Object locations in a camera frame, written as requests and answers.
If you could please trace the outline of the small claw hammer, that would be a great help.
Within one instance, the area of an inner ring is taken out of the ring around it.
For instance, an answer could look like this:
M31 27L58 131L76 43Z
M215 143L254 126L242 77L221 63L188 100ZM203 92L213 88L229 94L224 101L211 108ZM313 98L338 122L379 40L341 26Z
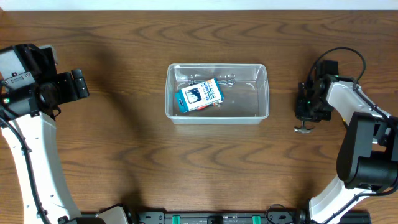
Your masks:
M294 133L297 134L309 134L311 132L313 132L313 130L315 129L314 126L307 126L305 121L301 122L301 126L295 126L294 127Z

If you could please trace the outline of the clear plastic container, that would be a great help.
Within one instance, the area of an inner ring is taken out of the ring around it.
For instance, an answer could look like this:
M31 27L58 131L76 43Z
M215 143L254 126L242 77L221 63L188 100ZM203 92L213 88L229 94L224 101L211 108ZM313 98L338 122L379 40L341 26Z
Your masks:
M194 80L209 80L235 74L236 83L220 86L222 106L181 113L175 99L180 89ZM259 124L270 112L269 82L262 64L174 63L165 82L165 114L175 124Z

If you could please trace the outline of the silver wrench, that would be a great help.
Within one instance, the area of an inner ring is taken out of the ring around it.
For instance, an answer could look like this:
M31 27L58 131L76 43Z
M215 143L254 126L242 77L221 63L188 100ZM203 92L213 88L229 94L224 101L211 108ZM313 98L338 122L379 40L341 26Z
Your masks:
M225 77L216 78L217 79L216 82L217 84L219 84L219 86L232 86L236 83L235 77L236 77L235 74L228 74ZM198 80L198 79L194 80L192 76L190 76L190 78L187 81L188 85L196 85L202 82L205 82L205 80Z

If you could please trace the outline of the red handled pliers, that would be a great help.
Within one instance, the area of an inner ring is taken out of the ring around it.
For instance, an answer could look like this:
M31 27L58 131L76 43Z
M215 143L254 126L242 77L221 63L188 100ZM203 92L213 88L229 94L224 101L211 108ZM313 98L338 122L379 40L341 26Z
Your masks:
M211 106L220 107L220 106L222 106L222 102L217 102L217 103L213 103L213 104L210 104L210 105L205 105L205 106L197 108L196 110L203 110L203 109L211 107Z

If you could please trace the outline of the blue white product box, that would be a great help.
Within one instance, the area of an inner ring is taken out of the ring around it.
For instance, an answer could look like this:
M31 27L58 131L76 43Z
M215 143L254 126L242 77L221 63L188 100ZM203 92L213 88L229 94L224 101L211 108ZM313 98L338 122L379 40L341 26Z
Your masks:
M224 100L223 92L216 78L198 82L180 89L175 94L181 113L200 110Z

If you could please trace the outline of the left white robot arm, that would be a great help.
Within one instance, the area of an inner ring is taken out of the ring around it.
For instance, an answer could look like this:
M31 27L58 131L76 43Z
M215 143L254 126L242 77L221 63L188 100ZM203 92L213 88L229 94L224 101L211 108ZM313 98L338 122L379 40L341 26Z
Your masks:
M1 132L14 159L24 223L81 218L58 155L55 118L61 104L88 96L81 70L13 73L1 81Z

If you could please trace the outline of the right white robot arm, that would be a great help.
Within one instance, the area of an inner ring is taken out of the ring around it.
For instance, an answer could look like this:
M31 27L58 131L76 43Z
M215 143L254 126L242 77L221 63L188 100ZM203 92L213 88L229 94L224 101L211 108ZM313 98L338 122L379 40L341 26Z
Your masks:
M367 97L358 81L322 75L300 83L295 116L301 122L341 116L346 134L336 160L336 176L295 223L339 223L359 202L397 192L397 118Z

